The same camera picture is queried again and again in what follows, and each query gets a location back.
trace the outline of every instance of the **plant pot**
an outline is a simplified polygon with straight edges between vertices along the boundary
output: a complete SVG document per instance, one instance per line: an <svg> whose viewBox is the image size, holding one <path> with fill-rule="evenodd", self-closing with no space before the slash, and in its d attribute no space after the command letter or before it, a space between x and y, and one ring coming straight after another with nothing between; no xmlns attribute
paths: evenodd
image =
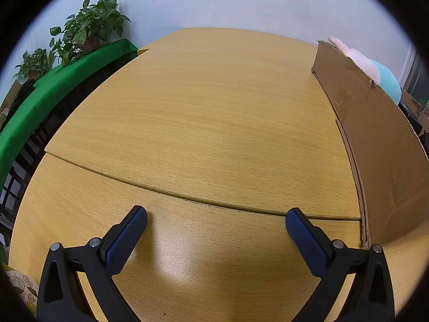
<svg viewBox="0 0 429 322"><path fill-rule="evenodd" d="M30 78L30 80L37 80L37 78L39 77L39 73L37 72L37 70L31 70L28 73L28 77Z"/></svg>
<svg viewBox="0 0 429 322"><path fill-rule="evenodd" d="M86 41L81 45L83 54L89 53L98 47L100 47L100 38L98 36L86 38Z"/></svg>

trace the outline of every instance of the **pink plush toy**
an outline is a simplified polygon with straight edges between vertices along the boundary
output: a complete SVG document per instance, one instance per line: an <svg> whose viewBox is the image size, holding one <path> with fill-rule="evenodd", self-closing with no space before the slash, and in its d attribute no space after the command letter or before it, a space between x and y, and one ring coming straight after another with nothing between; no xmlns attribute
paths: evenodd
<svg viewBox="0 0 429 322"><path fill-rule="evenodd" d="M341 40L335 37L330 36L328 40L346 57L351 58L377 85L380 85L380 73L378 72L377 66L370 59L365 57L358 50L347 47Z"/></svg>
<svg viewBox="0 0 429 322"><path fill-rule="evenodd" d="M347 47L335 37L330 36L328 40L346 57L351 58L366 75L387 93L396 105L399 104L402 95L400 84L386 66L375 60L368 59L358 50Z"/></svg>

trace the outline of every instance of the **potted plant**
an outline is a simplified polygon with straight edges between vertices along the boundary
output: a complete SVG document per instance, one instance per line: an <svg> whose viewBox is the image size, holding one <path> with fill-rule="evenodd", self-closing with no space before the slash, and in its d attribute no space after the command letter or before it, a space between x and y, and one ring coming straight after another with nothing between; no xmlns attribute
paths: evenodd
<svg viewBox="0 0 429 322"><path fill-rule="evenodd" d="M58 53L54 57L60 57L63 65L98 48L100 40L106 42L113 30L121 37L124 21L130 22L116 9L117 0L99 0L96 5L90 5L89 1L83 1L80 11L67 17L63 30L61 27L49 30L52 36L63 34L57 41L52 38L49 44L51 51Z"/></svg>
<svg viewBox="0 0 429 322"><path fill-rule="evenodd" d="M38 80L49 70L52 69L52 63L54 62L54 55L49 54L46 56L46 50L37 48L33 54L28 54L27 51L22 55L24 61L22 64L18 64L16 68L19 68L19 71L14 75L29 77L30 79Z"/></svg>

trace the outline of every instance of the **blue gripper pad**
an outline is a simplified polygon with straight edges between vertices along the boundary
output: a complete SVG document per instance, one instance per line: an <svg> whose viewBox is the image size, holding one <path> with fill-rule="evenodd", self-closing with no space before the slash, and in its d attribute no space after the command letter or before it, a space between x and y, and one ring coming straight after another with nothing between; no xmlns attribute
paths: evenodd
<svg viewBox="0 0 429 322"><path fill-rule="evenodd" d="M325 276L329 268L327 254L293 209L286 214L286 229L313 276Z"/></svg>
<svg viewBox="0 0 429 322"><path fill-rule="evenodd" d="M109 275L117 275L127 262L147 224L146 210L141 207L124 226L106 252L105 269Z"/></svg>

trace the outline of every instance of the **white wall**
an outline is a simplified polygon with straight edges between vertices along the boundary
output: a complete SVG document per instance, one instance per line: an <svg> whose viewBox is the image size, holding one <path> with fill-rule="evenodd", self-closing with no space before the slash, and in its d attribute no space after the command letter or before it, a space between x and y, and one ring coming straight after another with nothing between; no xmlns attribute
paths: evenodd
<svg viewBox="0 0 429 322"><path fill-rule="evenodd" d="M0 77L0 102L22 54L49 49L49 28L81 8L83 0L54 0L33 22ZM332 35L389 67L399 79L411 43L375 0L118 0L131 25L123 37L137 47L184 27L257 30L316 45Z"/></svg>

